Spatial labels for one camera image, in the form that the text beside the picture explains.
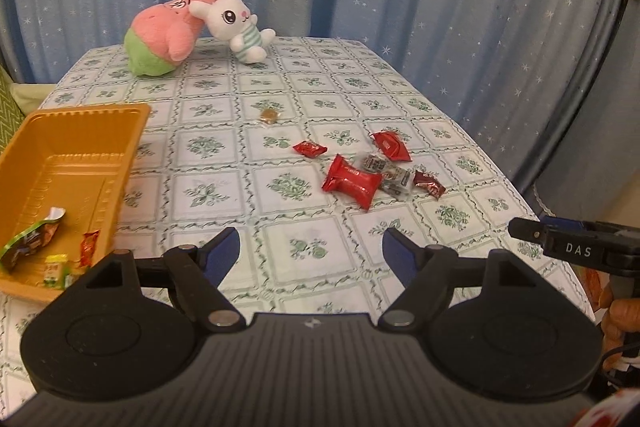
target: pink starfish plush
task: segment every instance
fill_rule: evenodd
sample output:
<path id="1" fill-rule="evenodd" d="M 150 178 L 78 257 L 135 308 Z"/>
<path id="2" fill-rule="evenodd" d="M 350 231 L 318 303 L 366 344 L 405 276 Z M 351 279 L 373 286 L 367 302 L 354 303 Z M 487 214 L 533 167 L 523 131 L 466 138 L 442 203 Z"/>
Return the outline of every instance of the pink starfish plush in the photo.
<path id="1" fill-rule="evenodd" d="M 172 0 L 142 10 L 124 36 L 133 74 L 159 76 L 175 70 L 191 54 L 204 21 L 191 15 L 191 1 Z"/>

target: table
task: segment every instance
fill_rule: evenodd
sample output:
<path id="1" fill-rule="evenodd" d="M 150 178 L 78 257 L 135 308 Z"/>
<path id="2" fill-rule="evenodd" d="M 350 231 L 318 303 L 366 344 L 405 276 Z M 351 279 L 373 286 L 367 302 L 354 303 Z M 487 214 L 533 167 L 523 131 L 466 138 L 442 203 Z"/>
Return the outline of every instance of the table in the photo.
<path id="1" fill-rule="evenodd" d="M 120 214 L 115 248 L 137 257 L 202 245 L 225 227 L 241 237 L 238 262 L 221 289 L 250 319 L 254 312 L 369 312 L 377 318 L 402 286 L 383 262 L 382 233 L 401 230 L 419 245 L 440 243 L 465 256 L 508 248 L 593 317 L 572 270 L 512 239 L 511 217 L 529 207 L 472 139 L 384 60 L 356 41 L 278 38 L 264 63 L 230 58 L 228 46 L 199 39 L 172 73 L 135 78 L 120 46 L 88 51 L 43 107 L 148 102 Z M 273 126 L 258 121 L 276 107 Z M 447 191 L 396 201 L 378 191 L 369 212 L 321 184 L 336 153 L 373 152 L 369 133 L 393 129 L 414 166 Z M 309 160 L 291 146 L 328 147 Z M 454 301 L 478 294 L 458 291 Z M 148 295 L 166 300 L 166 295 Z M 0 300 L 1 413 L 33 389 L 22 367 L 20 333 L 40 306 Z"/>

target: orange tray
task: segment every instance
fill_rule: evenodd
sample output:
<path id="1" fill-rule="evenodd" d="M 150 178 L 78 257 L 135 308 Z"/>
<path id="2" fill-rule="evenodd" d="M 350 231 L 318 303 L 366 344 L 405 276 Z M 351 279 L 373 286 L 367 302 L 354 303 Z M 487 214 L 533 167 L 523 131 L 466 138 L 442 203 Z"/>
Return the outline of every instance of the orange tray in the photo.
<path id="1" fill-rule="evenodd" d="M 42 286 L 47 255 L 78 261 L 82 234 L 100 230 L 92 263 L 110 252 L 131 164 L 150 108 L 146 103 L 40 110 L 22 123 L 0 155 L 0 245 L 43 219 L 52 206 L 66 214 L 51 242 L 21 257 L 0 291 L 51 302 L 60 290 Z"/>

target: gray ribbed surface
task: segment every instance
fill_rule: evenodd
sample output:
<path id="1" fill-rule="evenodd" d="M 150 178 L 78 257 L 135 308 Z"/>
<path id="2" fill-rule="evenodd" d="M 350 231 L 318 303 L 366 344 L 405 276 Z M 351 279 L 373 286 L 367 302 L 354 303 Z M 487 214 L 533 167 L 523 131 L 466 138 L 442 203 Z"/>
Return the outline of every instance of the gray ribbed surface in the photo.
<path id="1" fill-rule="evenodd" d="M 242 333 L 207 340 L 166 386 L 116 403 L 40 394 L 10 427 L 433 426 L 566 427 L 590 403 L 482 399 L 442 377 L 412 337 L 376 331 L 368 315 L 258 314 Z"/>

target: stuffed toy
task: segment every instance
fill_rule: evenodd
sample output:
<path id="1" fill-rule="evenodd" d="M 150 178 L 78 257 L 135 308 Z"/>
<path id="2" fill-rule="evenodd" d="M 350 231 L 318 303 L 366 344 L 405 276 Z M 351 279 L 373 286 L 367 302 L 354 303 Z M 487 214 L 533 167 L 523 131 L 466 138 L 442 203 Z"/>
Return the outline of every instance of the stuffed toy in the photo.
<path id="1" fill-rule="evenodd" d="M 251 14 L 242 0 L 216 0 L 213 4 L 192 1 L 189 11 L 203 19 L 215 38 L 228 41 L 231 51 L 244 64 L 261 62 L 267 47 L 276 36 L 270 28 L 258 31 L 257 15 Z"/>
<path id="2" fill-rule="evenodd" d="M 124 36 L 131 73 L 159 76 L 175 70 L 189 56 L 204 26 L 189 11 L 194 1 L 172 0 L 136 15 Z"/>

